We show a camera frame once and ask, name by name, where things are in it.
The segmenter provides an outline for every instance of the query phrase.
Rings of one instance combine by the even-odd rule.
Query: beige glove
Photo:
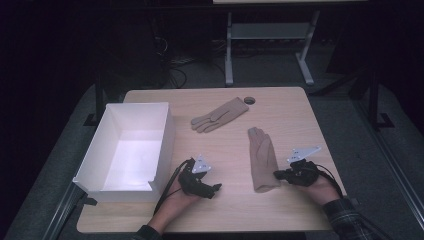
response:
[[[262,129],[256,127],[250,128],[248,135],[253,188],[256,192],[264,193],[279,187],[281,183],[274,177],[278,165],[271,138]]]
[[[236,97],[204,116],[193,118],[191,129],[208,133],[231,122],[247,110],[249,107]]]

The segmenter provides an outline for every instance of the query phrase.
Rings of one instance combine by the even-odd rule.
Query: human hand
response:
[[[160,206],[159,210],[152,217],[147,225],[154,228],[159,234],[163,234],[165,228],[184,210],[193,203],[199,201],[201,197],[196,195],[187,195],[181,190],[178,177],[172,183],[168,191],[168,197]]]
[[[306,193],[314,202],[323,206],[328,202],[340,199],[336,188],[323,176],[318,179],[309,187],[295,185],[297,189]]]

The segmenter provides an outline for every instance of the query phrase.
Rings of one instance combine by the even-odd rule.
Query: dark sleeve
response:
[[[162,236],[152,227],[148,225],[143,225],[140,230],[138,230],[134,236],[131,237],[131,240],[163,240]]]
[[[377,240],[381,239],[367,226],[354,209],[349,199],[339,199],[323,206],[334,231],[343,240]]]

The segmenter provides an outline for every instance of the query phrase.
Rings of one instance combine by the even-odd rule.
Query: open cardboard box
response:
[[[168,103],[107,104],[73,182],[98,202],[155,202],[168,182],[174,138]]]

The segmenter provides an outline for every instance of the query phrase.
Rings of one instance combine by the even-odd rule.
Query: tracking device on hand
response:
[[[193,158],[188,160],[187,165],[178,177],[178,181],[185,194],[194,194],[199,197],[211,199],[215,195],[215,192],[221,188],[222,184],[209,186],[202,183],[201,179],[211,167],[203,159],[199,162],[199,159],[197,161]]]
[[[165,187],[165,190],[162,193],[162,196],[156,204],[156,208],[153,214],[155,214],[159,210],[160,206],[166,200],[167,197],[175,193],[172,192],[168,194],[168,191],[184,165],[185,168],[179,175],[178,182],[181,185],[181,190],[185,194],[193,194],[199,197],[211,199],[215,195],[215,192],[217,192],[221,188],[222,184],[215,184],[213,186],[209,186],[207,184],[202,183],[201,179],[206,175],[209,170],[211,170],[211,166],[206,163],[202,155],[199,155],[196,160],[190,158],[188,160],[185,160],[183,163],[181,163],[179,167],[175,169],[174,174],[172,174],[171,179],[169,180],[168,184]]]
[[[321,147],[293,149],[292,156],[287,159],[291,168],[275,171],[274,176],[278,180],[286,180],[288,183],[293,185],[309,187],[318,179],[319,175],[321,175],[330,181],[340,197],[343,198],[342,190],[331,172],[321,165],[316,165],[312,161],[306,161],[306,157],[318,152],[319,150],[321,150]],[[327,170],[331,176],[326,172],[319,170],[318,167],[322,167]]]

